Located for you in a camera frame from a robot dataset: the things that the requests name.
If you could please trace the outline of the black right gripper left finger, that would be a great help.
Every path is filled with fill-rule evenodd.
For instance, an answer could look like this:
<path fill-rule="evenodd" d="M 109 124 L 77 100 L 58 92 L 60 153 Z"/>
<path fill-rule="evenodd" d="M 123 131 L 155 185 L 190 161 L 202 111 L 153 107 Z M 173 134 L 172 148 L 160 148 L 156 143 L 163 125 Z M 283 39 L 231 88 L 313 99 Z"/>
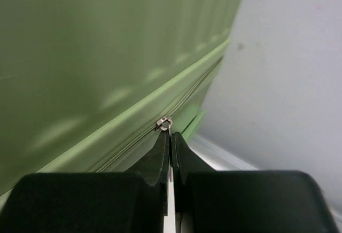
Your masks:
<path fill-rule="evenodd" d="M 1 211 L 1 232 L 162 232 L 170 137 L 124 172 L 24 176 Z"/>

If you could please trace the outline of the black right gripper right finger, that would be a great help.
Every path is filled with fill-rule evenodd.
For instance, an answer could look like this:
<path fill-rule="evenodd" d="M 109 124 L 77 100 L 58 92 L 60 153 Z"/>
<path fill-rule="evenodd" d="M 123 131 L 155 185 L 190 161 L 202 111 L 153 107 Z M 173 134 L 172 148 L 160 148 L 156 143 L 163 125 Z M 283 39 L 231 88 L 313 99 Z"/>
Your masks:
<path fill-rule="evenodd" d="M 177 232 L 338 232 L 316 181 L 298 170 L 218 171 L 171 138 Z"/>

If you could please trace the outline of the green hard-shell suitcase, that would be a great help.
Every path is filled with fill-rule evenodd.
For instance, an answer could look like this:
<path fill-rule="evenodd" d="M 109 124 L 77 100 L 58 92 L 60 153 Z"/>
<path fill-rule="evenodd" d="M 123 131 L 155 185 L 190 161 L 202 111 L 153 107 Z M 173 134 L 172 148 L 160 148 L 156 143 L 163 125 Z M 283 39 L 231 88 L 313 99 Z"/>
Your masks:
<path fill-rule="evenodd" d="M 1 203 L 133 160 L 163 117 L 195 131 L 240 1 L 1 0 Z"/>

